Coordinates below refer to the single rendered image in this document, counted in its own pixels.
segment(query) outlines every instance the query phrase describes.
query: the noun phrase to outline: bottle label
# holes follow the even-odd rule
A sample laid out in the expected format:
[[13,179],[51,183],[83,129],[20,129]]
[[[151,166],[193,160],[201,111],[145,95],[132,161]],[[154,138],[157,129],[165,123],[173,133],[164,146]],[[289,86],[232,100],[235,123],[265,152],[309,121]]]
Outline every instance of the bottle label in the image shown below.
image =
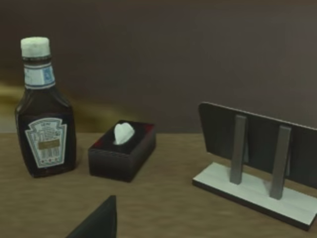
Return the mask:
[[28,89],[44,89],[55,85],[52,64],[24,65],[25,87]]
[[61,165],[65,160],[67,125],[59,118],[44,118],[25,131],[38,168]]

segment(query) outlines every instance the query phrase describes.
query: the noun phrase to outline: brown tabletop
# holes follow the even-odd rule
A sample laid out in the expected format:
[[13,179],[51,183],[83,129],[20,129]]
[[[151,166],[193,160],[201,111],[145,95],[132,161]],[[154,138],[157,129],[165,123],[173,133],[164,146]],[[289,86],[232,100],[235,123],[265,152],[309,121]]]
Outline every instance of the brown tabletop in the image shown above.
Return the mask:
[[[156,151],[132,183],[92,177],[87,149],[101,134],[79,134],[72,172],[31,178],[17,137],[0,134],[0,237],[64,238],[110,195],[117,195],[118,238],[315,238],[276,219],[191,185],[212,161],[197,134],[159,134]],[[251,170],[261,177],[267,177]],[[314,189],[288,187],[317,196]]]

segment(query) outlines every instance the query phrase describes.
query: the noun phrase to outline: sauce bottle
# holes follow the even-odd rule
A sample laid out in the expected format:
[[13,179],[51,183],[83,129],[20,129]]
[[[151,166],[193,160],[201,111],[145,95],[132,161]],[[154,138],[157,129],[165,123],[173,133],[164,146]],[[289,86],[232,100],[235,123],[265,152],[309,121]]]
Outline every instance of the sauce bottle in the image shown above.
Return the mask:
[[34,178],[71,171],[76,165],[74,115],[55,86],[50,41],[25,38],[21,50],[25,90],[15,120],[24,163]]

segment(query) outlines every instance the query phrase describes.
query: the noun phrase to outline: bottle cap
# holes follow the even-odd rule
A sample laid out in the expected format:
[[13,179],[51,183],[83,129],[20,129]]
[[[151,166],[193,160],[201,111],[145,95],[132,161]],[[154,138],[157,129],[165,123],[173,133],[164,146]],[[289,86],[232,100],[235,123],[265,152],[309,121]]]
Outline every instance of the bottle cap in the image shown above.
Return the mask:
[[38,58],[51,55],[50,40],[46,37],[29,37],[21,40],[22,57]]

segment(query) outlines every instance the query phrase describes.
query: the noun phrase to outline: brown wall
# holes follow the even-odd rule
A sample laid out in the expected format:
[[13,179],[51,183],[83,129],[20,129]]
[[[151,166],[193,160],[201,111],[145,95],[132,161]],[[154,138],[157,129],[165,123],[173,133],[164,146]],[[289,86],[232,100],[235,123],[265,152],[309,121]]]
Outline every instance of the brown wall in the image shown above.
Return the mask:
[[160,131],[200,131],[201,101],[317,127],[316,28],[308,3],[2,0],[0,79],[23,83],[19,40],[41,35],[69,95]]

